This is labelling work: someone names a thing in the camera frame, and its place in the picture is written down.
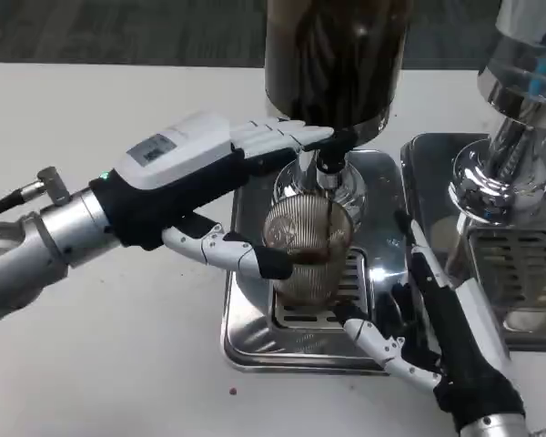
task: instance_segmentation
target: metal cylinder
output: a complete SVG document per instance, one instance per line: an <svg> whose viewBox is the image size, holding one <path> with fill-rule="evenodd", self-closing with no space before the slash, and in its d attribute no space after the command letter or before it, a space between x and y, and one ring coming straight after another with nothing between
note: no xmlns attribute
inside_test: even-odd
<svg viewBox="0 0 546 437"><path fill-rule="evenodd" d="M71 201L61 207L44 209L41 216L63 259L72 267L119 244L109 232L105 212L89 188L75 193Z"/></svg>
<svg viewBox="0 0 546 437"><path fill-rule="evenodd" d="M494 414L464 427L460 437L530 437L530 432L522 415Z"/></svg>

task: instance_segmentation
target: black cable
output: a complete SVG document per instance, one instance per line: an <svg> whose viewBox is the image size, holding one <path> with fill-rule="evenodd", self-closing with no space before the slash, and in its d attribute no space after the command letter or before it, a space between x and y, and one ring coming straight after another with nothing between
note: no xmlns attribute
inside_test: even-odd
<svg viewBox="0 0 546 437"><path fill-rule="evenodd" d="M24 203L25 200L22 197L22 190L17 189L8 196L0 199L0 214L17 207L18 205L23 205Z"/></svg>

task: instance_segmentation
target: brown liquid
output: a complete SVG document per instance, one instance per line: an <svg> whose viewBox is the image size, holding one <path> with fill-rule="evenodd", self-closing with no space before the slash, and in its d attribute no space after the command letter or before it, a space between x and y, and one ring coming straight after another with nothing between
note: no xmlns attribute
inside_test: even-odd
<svg viewBox="0 0 546 437"><path fill-rule="evenodd" d="M411 4L268 0L271 102L290 117L338 128L388 113Z"/></svg>
<svg viewBox="0 0 546 437"><path fill-rule="evenodd" d="M300 250L289 255L291 262L299 266L323 266L331 260L327 249Z"/></svg>

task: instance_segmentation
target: label on robotic hand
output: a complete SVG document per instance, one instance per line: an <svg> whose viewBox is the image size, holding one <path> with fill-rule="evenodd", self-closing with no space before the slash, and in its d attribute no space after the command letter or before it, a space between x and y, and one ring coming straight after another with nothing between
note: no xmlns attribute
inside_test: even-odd
<svg viewBox="0 0 546 437"><path fill-rule="evenodd" d="M176 144L162 134L156 134L153 137L145 139L127 153L136 160L137 164L146 167L176 147Z"/></svg>
<svg viewBox="0 0 546 437"><path fill-rule="evenodd" d="M115 170L130 186L162 188L232 153L230 124L201 112L131 148Z"/></svg>

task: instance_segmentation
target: white robotic hand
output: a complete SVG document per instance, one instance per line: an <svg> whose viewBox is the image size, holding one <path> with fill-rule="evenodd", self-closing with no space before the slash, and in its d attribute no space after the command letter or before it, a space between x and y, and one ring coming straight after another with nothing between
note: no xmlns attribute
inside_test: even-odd
<svg viewBox="0 0 546 437"><path fill-rule="evenodd" d="M245 152L245 158L254 158L291 148L296 154L308 146L331 137L331 127L306 126L304 121L266 118L248 121L231 130L235 147Z"/></svg>
<svg viewBox="0 0 546 437"><path fill-rule="evenodd" d="M185 257L252 277L287 279L293 266L286 254L252 245L234 232L226 233L219 223L199 216L194 209L242 187L251 176L282 169L298 153L315 148L333 133L331 127L307 127L302 121L279 118L231 128L217 114L189 117L133 147L116 167L115 172L124 182L123 190L134 192L129 205L143 202L144 211L151 208L154 212L150 217L139 212L142 218L137 225L129 224L125 232L121 229L126 221L123 214L112 225L114 231L125 233L124 245L128 242L154 249L156 241L145 240L149 237L146 235L140 239L137 234L140 229L157 229L159 225L161 242ZM120 189L117 181L110 193ZM113 207L116 200L111 195L108 198L104 204ZM157 202L146 200L152 198ZM165 211L162 208L158 213L158 205L164 202ZM113 208L107 210L113 216ZM133 237L139 241L132 242Z"/></svg>

